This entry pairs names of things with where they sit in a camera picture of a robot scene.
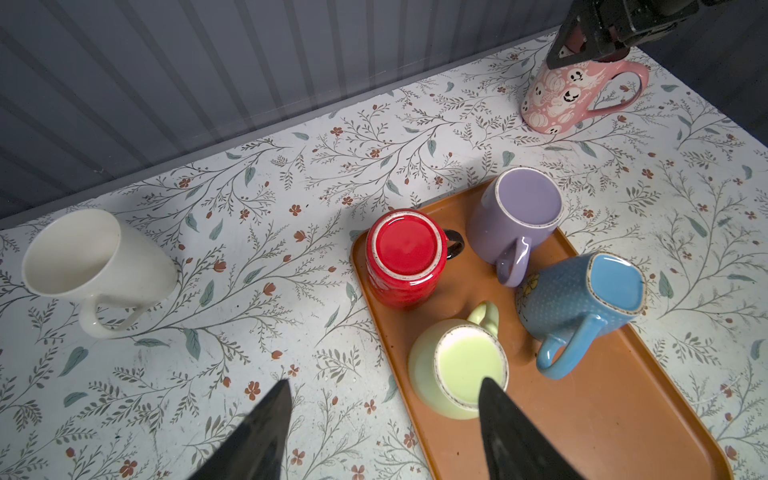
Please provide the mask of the light green mug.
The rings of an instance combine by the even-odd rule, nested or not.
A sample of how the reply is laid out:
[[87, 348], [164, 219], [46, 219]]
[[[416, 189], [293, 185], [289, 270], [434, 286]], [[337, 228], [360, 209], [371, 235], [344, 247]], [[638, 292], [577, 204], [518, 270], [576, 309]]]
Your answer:
[[440, 321], [417, 338], [408, 355], [408, 377], [430, 410], [450, 419], [473, 419], [479, 416], [485, 378], [507, 388], [509, 362], [498, 339], [499, 323], [498, 307], [484, 301], [466, 319]]

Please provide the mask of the white mug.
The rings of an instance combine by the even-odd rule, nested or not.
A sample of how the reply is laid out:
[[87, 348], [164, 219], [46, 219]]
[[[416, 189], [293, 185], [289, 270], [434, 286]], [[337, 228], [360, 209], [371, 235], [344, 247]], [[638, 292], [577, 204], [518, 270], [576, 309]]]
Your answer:
[[101, 209], [82, 209], [46, 226], [21, 266], [31, 292], [79, 305], [88, 335], [112, 339], [175, 289], [172, 258], [142, 232]]

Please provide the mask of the blue mug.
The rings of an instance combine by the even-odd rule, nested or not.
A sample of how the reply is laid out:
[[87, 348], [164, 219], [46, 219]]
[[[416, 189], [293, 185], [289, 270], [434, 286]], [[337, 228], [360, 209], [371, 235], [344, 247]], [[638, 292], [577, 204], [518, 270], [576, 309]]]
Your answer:
[[608, 252], [568, 258], [528, 275], [516, 289], [518, 317], [541, 342], [536, 367], [559, 380], [591, 344], [641, 314], [646, 280], [630, 261]]

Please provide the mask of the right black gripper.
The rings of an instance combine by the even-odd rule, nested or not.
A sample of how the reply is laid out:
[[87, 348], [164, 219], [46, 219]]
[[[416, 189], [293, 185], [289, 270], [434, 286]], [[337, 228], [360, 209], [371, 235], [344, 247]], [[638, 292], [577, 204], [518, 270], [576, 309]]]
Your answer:
[[624, 58], [695, 16], [699, 1], [575, 1], [546, 57], [550, 70]]

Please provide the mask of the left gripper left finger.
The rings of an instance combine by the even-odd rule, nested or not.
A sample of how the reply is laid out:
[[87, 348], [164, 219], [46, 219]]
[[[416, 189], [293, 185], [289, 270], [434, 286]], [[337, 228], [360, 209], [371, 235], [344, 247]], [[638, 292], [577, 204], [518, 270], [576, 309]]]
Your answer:
[[283, 379], [190, 479], [279, 479], [291, 413], [289, 381]]

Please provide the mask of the pink patterned mug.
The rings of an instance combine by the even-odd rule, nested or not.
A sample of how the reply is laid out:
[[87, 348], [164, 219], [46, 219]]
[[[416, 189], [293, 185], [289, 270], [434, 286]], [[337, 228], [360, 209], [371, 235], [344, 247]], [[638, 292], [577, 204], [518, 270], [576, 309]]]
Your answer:
[[[555, 135], [580, 121], [629, 107], [648, 86], [649, 68], [627, 61], [625, 57], [621, 54], [614, 61], [586, 61], [555, 69], [542, 65], [522, 101], [523, 120], [536, 132]], [[626, 73], [634, 74], [640, 80], [634, 96], [617, 105], [592, 109], [591, 103], [606, 85]]]

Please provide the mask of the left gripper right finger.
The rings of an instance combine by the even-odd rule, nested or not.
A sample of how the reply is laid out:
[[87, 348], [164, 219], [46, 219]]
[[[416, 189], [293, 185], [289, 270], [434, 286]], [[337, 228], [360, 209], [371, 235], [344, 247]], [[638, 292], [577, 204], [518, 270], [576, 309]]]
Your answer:
[[490, 377], [478, 407], [490, 479], [583, 479]]

